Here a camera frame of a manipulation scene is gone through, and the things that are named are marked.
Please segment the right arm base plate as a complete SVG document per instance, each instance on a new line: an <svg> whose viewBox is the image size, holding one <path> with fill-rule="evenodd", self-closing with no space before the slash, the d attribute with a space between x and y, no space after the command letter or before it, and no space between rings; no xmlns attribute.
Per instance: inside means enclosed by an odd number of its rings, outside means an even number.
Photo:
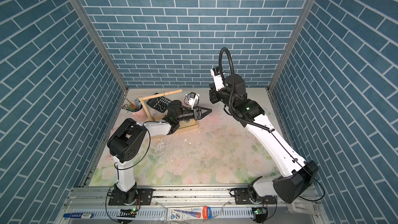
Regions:
<svg viewBox="0 0 398 224"><path fill-rule="evenodd" d="M234 198L237 205L249 204L276 204L277 199L275 196L260 197L252 188L232 188L229 194Z"/></svg>

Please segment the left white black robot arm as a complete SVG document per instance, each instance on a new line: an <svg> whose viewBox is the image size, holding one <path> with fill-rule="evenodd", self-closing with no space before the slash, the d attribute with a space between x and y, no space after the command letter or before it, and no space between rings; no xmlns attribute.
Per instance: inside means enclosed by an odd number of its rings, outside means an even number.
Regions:
<svg viewBox="0 0 398 224"><path fill-rule="evenodd" d="M171 135L180 128L180 122L201 120L212 112L205 107L188 108L181 101L172 101L166 115L160 121L138 122L126 119L107 142L113 156L118 180L107 196L109 205L133 205L140 203L134 167L138 162L134 158L138 154L143 141L153 136Z"/></svg>

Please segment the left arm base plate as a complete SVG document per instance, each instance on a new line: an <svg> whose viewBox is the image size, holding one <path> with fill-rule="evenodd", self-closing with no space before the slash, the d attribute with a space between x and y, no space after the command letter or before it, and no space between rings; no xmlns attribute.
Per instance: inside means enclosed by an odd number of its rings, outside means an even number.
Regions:
<svg viewBox="0 0 398 224"><path fill-rule="evenodd" d="M113 188L108 194L108 205L111 206L139 206L139 205L150 205L153 196L153 189L135 189L124 192L120 189Z"/></svg>

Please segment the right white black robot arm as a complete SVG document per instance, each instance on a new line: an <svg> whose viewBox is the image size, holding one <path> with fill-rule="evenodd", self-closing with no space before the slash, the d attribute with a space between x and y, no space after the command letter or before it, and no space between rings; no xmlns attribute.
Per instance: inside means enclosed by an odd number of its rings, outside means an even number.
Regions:
<svg viewBox="0 0 398 224"><path fill-rule="evenodd" d="M278 195L286 203L293 203L316 180L319 167L299 155L271 124L265 111L247 97L246 85L239 75L212 75L209 98L231 109L231 116L240 122L262 144L275 162L281 176L275 179L258 178L248 188L251 198Z"/></svg>

